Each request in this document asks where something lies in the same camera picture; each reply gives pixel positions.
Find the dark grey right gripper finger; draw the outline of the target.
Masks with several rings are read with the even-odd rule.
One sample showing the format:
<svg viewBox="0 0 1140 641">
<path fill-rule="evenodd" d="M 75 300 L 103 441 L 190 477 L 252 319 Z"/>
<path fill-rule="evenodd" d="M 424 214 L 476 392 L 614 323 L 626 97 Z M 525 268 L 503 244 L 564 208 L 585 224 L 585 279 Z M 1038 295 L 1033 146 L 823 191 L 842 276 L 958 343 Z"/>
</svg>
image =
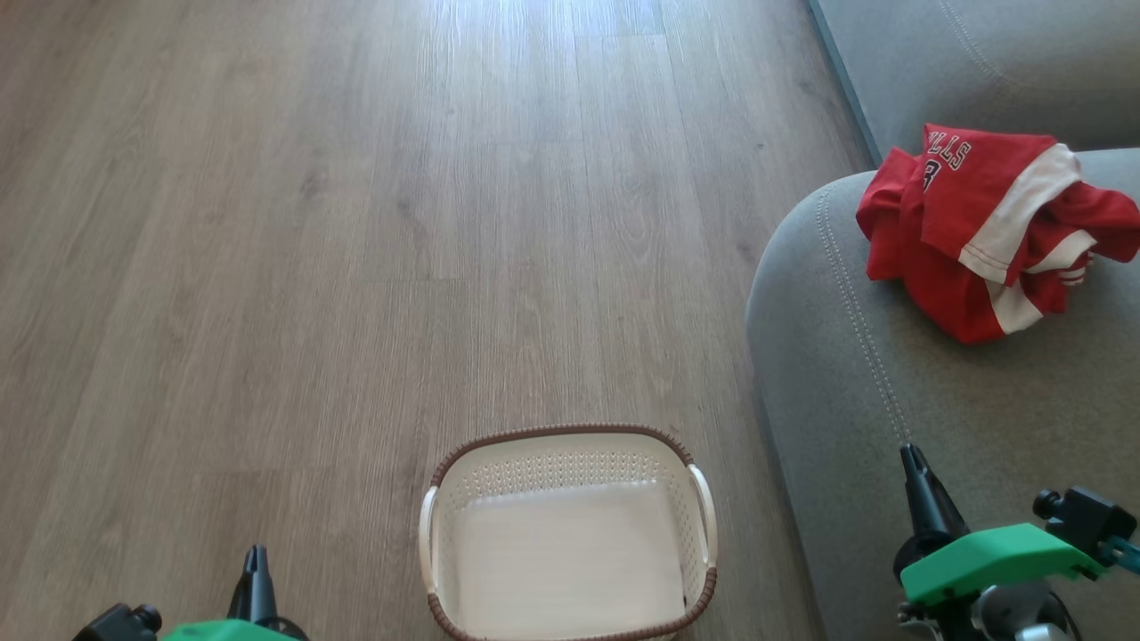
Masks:
<svg viewBox="0 0 1140 641">
<path fill-rule="evenodd" d="M 948 490 L 945 490 L 944 484 L 940 482 L 940 479 L 933 471 L 933 466 L 929 466 L 927 459 L 925 459 L 925 462 L 927 462 L 929 470 L 928 478 L 930 482 L 930 532 L 925 536 L 925 539 L 960 539 L 960 537 L 968 534 L 968 524 L 964 522 L 964 517 L 961 516 L 961 512 L 956 510 L 956 504 L 954 504 L 951 495 L 948 495 Z"/>
<path fill-rule="evenodd" d="M 907 492 L 907 511 L 913 535 L 923 539 L 930 532 L 930 482 L 925 455 L 913 443 L 901 446 L 901 466 L 905 474 Z"/>
</svg>

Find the red and white basketball jersey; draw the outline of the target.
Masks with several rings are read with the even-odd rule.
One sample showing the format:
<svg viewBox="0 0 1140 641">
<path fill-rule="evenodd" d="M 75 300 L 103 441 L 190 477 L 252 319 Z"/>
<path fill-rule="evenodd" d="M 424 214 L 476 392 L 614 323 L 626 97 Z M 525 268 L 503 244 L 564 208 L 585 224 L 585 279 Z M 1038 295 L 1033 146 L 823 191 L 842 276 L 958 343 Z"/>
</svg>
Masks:
<svg viewBox="0 0 1140 641">
<path fill-rule="evenodd" d="M 986 344 L 1065 313 L 1096 255 L 1140 253 L 1140 206 L 1083 179 L 1050 135 L 925 125 L 860 200 L 868 278 L 899 279 L 961 344 Z"/>
</svg>

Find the grey fabric sofa seat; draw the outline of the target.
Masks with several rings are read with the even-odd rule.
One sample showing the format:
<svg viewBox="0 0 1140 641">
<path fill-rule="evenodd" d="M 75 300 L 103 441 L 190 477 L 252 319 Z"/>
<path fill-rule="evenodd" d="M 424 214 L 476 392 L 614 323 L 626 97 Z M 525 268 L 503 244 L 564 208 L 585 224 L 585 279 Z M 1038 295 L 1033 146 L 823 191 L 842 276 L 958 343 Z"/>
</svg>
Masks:
<svg viewBox="0 0 1140 641">
<path fill-rule="evenodd" d="M 1140 146 L 1140 0 L 807 0 L 876 162 L 927 123 Z"/>
</svg>

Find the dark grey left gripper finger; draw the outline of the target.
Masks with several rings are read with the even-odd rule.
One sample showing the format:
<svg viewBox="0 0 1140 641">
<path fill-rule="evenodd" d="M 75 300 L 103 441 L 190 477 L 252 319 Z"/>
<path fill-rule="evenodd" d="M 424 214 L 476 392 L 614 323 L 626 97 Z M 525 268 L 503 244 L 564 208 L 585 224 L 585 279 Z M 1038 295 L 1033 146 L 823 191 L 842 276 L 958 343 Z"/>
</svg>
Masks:
<svg viewBox="0 0 1140 641">
<path fill-rule="evenodd" d="M 272 573 L 269 571 L 268 552 L 256 545 L 256 625 L 285 625 L 274 595 Z"/>
<path fill-rule="evenodd" d="M 241 567 L 241 577 L 233 589 L 231 605 L 229 605 L 227 618 L 234 620 L 249 620 L 254 623 L 254 589 L 253 579 L 256 577 L 256 545 L 249 547 Z"/>
</svg>

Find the grey fabric sofa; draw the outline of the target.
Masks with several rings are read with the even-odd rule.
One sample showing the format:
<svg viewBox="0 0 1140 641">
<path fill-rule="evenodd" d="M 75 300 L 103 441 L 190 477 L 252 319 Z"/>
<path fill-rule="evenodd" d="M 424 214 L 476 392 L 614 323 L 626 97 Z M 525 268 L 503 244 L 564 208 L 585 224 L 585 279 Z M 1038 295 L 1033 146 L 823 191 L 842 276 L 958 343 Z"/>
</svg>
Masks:
<svg viewBox="0 0 1140 641">
<path fill-rule="evenodd" d="M 1066 313 L 960 344 L 896 281 L 868 279 L 855 220 L 871 175 L 777 225 L 746 305 L 754 389 L 824 641 L 917 641 L 891 571 L 911 535 L 899 444 L 915 443 L 974 529 L 1031 524 L 1080 486 L 1140 518 L 1140 255 L 1096 258 Z"/>
</svg>

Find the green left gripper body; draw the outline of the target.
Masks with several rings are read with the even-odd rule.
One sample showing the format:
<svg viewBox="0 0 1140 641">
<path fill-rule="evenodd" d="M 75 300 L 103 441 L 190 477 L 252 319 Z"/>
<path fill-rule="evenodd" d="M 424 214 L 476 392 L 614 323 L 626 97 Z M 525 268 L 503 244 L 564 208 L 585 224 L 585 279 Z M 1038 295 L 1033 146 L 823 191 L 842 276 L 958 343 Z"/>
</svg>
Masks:
<svg viewBox="0 0 1140 641">
<path fill-rule="evenodd" d="M 221 618 L 180 625 L 160 641 L 310 641 L 310 638 L 288 618 L 270 618 L 261 623 Z"/>
</svg>

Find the white plastic laundry basket brown rim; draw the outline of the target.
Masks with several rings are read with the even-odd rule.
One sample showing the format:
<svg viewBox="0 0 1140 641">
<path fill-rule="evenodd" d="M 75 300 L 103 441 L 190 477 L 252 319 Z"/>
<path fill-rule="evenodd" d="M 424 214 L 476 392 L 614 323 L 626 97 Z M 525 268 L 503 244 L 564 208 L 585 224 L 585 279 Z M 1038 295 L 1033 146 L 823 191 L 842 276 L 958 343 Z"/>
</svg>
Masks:
<svg viewBox="0 0 1140 641">
<path fill-rule="evenodd" d="M 712 490 L 651 425 L 539 425 L 441 459 L 420 508 L 451 641 L 671 641 L 718 585 Z"/>
</svg>

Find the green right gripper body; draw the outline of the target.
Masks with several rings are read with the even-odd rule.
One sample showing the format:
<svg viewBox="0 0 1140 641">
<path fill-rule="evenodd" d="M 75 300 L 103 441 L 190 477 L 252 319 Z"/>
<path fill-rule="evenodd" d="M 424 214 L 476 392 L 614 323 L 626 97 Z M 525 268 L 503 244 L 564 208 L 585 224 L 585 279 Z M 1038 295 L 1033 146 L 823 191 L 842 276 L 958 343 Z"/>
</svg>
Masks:
<svg viewBox="0 0 1140 641">
<path fill-rule="evenodd" d="M 899 584 L 912 605 L 937 607 L 997 585 L 1054 575 L 1098 581 L 1104 573 L 1104 565 L 1078 547 L 1034 524 L 1015 524 L 953 539 L 901 569 Z"/>
</svg>

